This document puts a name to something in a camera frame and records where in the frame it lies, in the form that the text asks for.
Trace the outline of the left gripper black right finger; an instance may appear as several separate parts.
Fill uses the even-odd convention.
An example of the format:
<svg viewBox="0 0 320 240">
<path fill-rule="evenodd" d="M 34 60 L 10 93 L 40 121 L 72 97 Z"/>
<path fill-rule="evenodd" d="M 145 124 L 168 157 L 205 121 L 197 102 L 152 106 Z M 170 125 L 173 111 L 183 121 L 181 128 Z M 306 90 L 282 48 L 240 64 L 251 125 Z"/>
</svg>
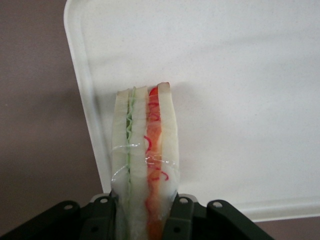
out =
<svg viewBox="0 0 320 240">
<path fill-rule="evenodd" d="M 190 194 L 177 194 L 162 232 L 163 240 L 271 240 L 272 237 L 221 199 L 202 206 Z"/>
</svg>

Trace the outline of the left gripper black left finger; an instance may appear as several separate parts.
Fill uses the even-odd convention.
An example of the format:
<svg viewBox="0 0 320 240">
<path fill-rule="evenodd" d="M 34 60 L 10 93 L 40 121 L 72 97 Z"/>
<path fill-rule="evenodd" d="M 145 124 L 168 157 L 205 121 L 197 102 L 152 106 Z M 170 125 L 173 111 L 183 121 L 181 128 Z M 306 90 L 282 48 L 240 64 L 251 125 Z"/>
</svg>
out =
<svg viewBox="0 0 320 240">
<path fill-rule="evenodd" d="M 2 240 L 114 240 L 116 198 L 103 193 L 80 207 L 62 201 L 2 235 Z"/>
</svg>

